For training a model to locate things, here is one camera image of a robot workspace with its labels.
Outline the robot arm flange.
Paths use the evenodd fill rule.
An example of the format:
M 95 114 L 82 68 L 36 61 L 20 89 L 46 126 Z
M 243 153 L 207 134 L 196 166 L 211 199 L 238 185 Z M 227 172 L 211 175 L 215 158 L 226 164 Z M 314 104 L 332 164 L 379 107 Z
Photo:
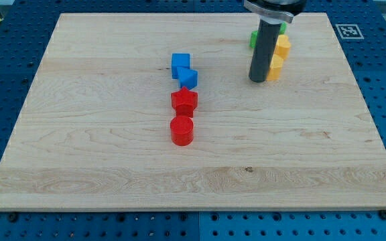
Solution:
M 244 0 L 243 7 L 270 24 L 291 23 L 306 7 L 306 0 Z

